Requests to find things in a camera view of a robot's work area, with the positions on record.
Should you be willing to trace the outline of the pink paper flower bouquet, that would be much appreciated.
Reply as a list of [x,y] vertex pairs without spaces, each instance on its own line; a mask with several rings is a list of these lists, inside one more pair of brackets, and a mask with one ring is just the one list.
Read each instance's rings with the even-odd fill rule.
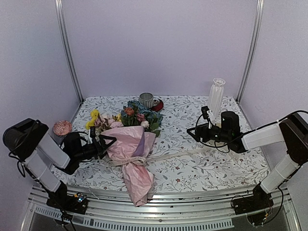
[[[89,130],[95,126],[100,135],[116,137],[117,141],[107,150],[111,160],[137,156],[147,158],[160,135],[162,119],[161,114],[144,107],[139,101],[128,101],[118,115],[103,115],[97,109],[92,110],[85,128]],[[154,183],[153,174],[145,165],[129,163],[119,167],[133,204],[146,204],[147,194]]]

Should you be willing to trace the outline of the cream printed ribbon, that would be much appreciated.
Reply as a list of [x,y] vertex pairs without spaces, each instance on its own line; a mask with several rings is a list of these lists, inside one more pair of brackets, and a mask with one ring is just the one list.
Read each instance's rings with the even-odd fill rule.
[[175,154],[166,154],[166,155],[162,155],[162,156],[157,156],[157,157],[130,157],[127,159],[123,159],[123,160],[111,160],[108,158],[103,158],[100,160],[100,162],[108,164],[109,166],[112,167],[116,167],[116,166],[123,166],[129,163],[133,163],[137,166],[144,166],[146,165],[146,163],[148,161],[152,162],[152,161],[160,161],[160,160],[164,160],[164,159],[169,159],[169,158],[173,158],[173,157],[178,157],[178,156],[184,156],[184,155],[192,155],[192,154],[197,154],[197,153],[203,153],[203,152],[207,152],[211,149],[215,149],[216,148],[212,148],[212,147],[203,147],[203,148],[198,148],[198,149],[193,149],[193,150],[189,150],[189,151],[184,151],[184,152],[179,152],[179,153],[175,153]]

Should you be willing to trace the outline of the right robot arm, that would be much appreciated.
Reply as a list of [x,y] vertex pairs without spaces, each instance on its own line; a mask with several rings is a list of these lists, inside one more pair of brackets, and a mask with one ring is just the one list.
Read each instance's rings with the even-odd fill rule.
[[221,113],[221,125],[215,125],[207,107],[202,108],[201,118],[206,123],[196,123],[187,133],[198,143],[216,148],[222,143],[230,151],[243,154],[256,148],[269,151],[281,146],[281,160],[258,183],[249,197],[231,200],[235,214],[255,212],[274,205],[272,192],[279,189],[308,161],[308,113],[297,110],[281,119],[247,132],[241,132],[239,116],[233,111]]

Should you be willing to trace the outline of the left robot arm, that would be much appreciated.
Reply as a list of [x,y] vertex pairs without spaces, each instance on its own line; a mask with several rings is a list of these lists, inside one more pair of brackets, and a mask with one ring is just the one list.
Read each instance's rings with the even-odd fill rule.
[[9,157],[18,161],[20,173],[28,173],[47,192],[48,206],[84,215],[89,203],[86,196],[69,195],[66,184],[52,173],[51,165],[72,175],[81,162],[103,158],[116,138],[96,135],[95,127],[91,127],[88,138],[82,137],[82,131],[70,132],[59,146],[48,130],[46,124],[28,118],[5,130],[3,144],[10,151]]

